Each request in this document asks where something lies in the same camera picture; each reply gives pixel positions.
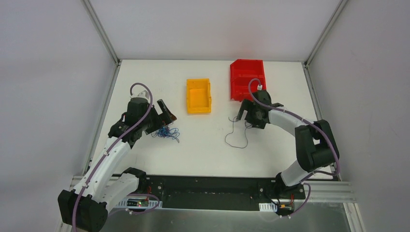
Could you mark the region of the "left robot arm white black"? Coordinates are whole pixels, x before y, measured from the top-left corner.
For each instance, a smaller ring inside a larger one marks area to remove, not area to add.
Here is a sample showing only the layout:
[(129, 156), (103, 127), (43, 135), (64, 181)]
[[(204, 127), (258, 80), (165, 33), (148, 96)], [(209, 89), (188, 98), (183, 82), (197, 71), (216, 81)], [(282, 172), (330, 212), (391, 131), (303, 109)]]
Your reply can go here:
[(146, 173), (132, 167), (125, 169), (113, 184), (108, 182), (143, 134), (149, 135), (176, 121), (162, 99), (157, 100), (157, 104), (160, 114), (147, 90), (131, 96), (126, 112), (111, 126), (98, 160), (72, 190), (59, 194), (63, 223), (75, 229), (99, 232), (123, 198), (132, 192), (139, 196), (147, 191)]

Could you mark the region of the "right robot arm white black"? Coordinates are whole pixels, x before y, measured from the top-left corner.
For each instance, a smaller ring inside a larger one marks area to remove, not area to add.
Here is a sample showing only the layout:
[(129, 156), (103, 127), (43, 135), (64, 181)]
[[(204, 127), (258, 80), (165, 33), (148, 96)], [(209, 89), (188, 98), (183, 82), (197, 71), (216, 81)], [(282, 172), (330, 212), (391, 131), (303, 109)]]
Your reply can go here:
[(272, 103), (266, 90), (252, 93), (252, 100), (242, 101), (236, 118), (246, 114), (245, 121), (253, 128), (264, 129), (266, 124), (278, 126), (295, 138), (296, 160), (277, 174), (272, 193), (287, 198), (302, 182), (322, 167), (339, 162), (339, 151), (328, 121), (309, 121), (287, 110), (281, 103)]

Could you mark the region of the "red plastic bin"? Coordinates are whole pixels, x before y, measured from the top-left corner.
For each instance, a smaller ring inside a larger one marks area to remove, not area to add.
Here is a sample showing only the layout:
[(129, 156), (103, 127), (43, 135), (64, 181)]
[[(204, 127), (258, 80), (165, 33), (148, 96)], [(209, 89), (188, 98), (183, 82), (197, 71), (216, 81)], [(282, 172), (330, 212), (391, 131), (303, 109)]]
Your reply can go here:
[(261, 82), (262, 90), (266, 90), (263, 60), (237, 59), (230, 65), (230, 100), (252, 100), (248, 84), (252, 79)]

